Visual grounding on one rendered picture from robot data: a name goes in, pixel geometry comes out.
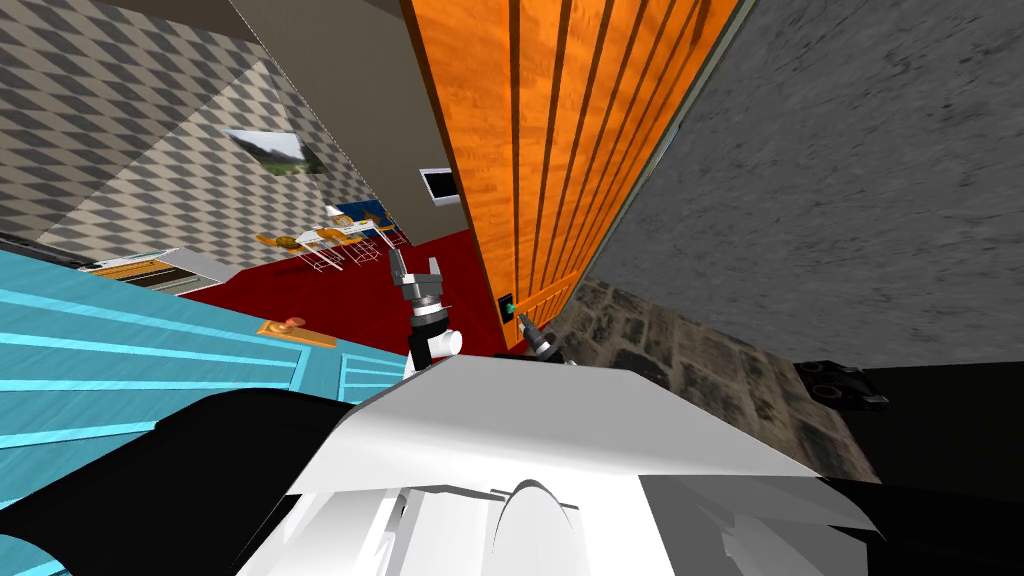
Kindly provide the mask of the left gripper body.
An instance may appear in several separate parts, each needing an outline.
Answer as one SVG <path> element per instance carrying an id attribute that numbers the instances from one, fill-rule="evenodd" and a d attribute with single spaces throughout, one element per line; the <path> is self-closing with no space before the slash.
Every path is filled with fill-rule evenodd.
<path id="1" fill-rule="evenodd" d="M 428 274 L 398 274 L 397 286 L 403 299 L 411 303 L 426 299 L 428 304 L 436 304 L 443 294 L 442 277 L 437 271 Z"/>

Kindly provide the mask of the white dining table with chairs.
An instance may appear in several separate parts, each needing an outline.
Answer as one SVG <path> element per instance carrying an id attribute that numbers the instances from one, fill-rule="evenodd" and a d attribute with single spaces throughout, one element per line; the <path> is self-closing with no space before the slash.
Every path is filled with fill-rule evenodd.
<path id="1" fill-rule="evenodd" d="M 361 265 L 375 261 L 382 254 L 375 239 L 388 249 L 408 243 L 407 236 L 390 219 L 386 210 L 382 215 L 364 210 L 360 219 L 335 206 L 328 206 L 327 212 L 332 227 L 316 227 L 297 237 L 256 235 L 255 239 L 289 255 L 298 256 L 315 271 L 328 268 L 341 270 L 346 262 Z"/>

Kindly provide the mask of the white framed dark screen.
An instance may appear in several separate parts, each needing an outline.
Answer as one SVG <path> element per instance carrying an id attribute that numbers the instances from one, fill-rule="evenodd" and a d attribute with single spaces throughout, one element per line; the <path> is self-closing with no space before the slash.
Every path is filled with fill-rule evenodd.
<path id="1" fill-rule="evenodd" d="M 435 206 L 460 202 L 458 186 L 451 168 L 420 169 L 419 172 Z"/>

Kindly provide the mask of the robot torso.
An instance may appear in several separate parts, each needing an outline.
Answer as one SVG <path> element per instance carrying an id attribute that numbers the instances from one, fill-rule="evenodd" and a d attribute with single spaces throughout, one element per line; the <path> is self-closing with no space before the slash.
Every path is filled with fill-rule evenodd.
<path id="1" fill-rule="evenodd" d="M 638 375 L 468 355 L 358 405 L 237 576 L 868 576 L 867 516 Z"/>

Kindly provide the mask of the white and wood low cabinet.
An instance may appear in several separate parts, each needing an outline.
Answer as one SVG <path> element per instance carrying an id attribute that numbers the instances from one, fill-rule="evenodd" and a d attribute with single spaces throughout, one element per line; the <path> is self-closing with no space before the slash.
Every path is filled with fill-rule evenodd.
<path id="1" fill-rule="evenodd" d="M 181 296 L 226 283 L 241 268 L 223 264 L 187 248 L 174 248 L 98 261 L 79 271 Z"/>

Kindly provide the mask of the orange wooden door leaf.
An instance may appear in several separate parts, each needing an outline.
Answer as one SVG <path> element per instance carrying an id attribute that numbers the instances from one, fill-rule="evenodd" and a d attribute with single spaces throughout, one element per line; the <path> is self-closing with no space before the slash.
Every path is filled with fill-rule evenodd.
<path id="1" fill-rule="evenodd" d="M 508 348 L 568 302 L 752 2 L 400 0 Z"/>

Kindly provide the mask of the landscape picture on wall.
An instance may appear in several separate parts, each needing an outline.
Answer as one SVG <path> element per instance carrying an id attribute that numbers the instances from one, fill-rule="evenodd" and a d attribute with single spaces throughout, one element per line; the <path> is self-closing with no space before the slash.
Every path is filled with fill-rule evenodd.
<path id="1" fill-rule="evenodd" d="M 231 129 L 224 133 L 272 175 L 328 173 L 316 154 L 295 133 Z"/>

